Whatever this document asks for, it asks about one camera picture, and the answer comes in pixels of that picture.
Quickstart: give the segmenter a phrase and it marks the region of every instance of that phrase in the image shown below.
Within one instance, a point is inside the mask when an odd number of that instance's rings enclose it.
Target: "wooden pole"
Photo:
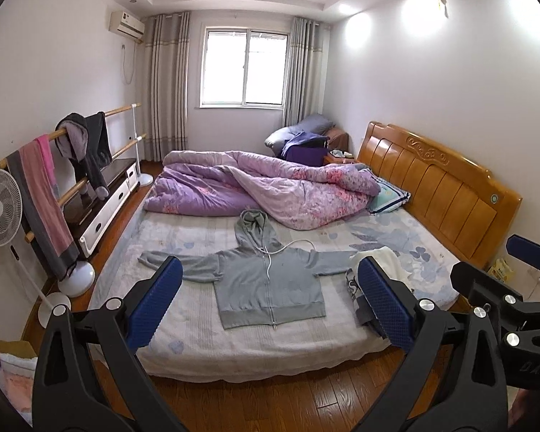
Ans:
[[[142,104],[140,102],[138,102],[136,104],[136,107],[140,107]],[[114,109],[113,111],[109,111],[109,112],[105,112],[104,113],[104,116],[105,117],[111,117],[113,115],[116,115],[118,113],[122,113],[122,112],[126,112],[126,111],[131,111],[132,110],[132,106],[131,105],[125,105],[124,107],[120,107],[118,109]],[[56,138],[59,138],[60,136],[62,135],[65,135],[66,134],[66,129],[65,128],[60,128],[56,131],[53,131],[52,133],[50,133],[48,135],[48,139],[50,141],[53,141],[55,140]],[[2,159],[0,161],[0,168],[6,168],[8,165],[7,161],[6,161],[6,158]]]
[[[140,142],[144,138],[146,138],[146,136],[147,136],[146,133],[144,133],[144,134],[141,134],[139,137],[134,138],[132,141],[130,141],[128,144],[126,144],[123,148],[120,148],[118,151],[116,151],[112,156],[112,160],[116,159],[121,154],[124,154],[126,151],[128,151],[135,144],[137,144],[138,142]],[[60,207],[64,206],[67,202],[70,201],[72,196],[74,196],[78,192],[78,190],[81,189],[87,183],[88,183],[88,179],[86,177],[81,179],[78,183],[76,183],[76,185],[74,185],[72,188],[70,188],[70,190],[68,190],[65,194],[63,194],[62,197],[60,197],[60,199],[58,200],[58,205],[60,205]],[[26,242],[30,243],[30,242],[32,242],[32,240],[34,240],[34,237],[35,237],[34,233],[32,231],[30,231],[30,232],[28,232],[26,234],[26,236],[24,236],[24,240],[26,240]]]

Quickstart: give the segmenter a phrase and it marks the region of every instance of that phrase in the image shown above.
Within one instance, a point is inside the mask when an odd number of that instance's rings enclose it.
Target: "gray curtain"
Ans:
[[[190,12],[145,21],[141,82],[141,125],[147,133],[144,158],[161,161],[185,150]]]
[[[294,18],[290,31],[284,126],[298,123],[318,110],[323,31],[315,21]]]

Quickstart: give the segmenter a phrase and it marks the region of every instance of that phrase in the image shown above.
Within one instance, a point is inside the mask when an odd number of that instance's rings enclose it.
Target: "gray hoodie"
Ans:
[[[184,279],[214,283],[222,326],[278,325],[294,320],[326,316],[318,276],[344,273],[351,267],[349,252],[307,252],[288,247],[279,251],[268,216],[262,211],[243,211],[235,225],[238,247],[205,257],[176,255],[184,267]],[[138,261],[158,269],[169,256],[143,252]]]

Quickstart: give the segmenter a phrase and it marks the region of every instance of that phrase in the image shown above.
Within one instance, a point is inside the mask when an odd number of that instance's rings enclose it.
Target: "jacket sleeve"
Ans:
[[[314,276],[331,276],[345,273],[352,268],[350,257],[356,252],[306,252],[306,267],[312,270]]]
[[[162,263],[170,256],[166,252],[142,252],[138,257],[138,261],[157,270]],[[182,263],[183,279],[194,281],[195,283],[213,283],[218,281],[222,274],[220,272],[220,256],[213,253],[207,256],[189,256],[189,255],[173,255]]]

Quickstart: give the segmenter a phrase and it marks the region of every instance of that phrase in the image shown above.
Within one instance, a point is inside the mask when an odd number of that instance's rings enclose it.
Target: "yellow package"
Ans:
[[[515,271],[510,268],[504,258],[498,258],[488,270],[488,274],[507,284],[514,276]]]

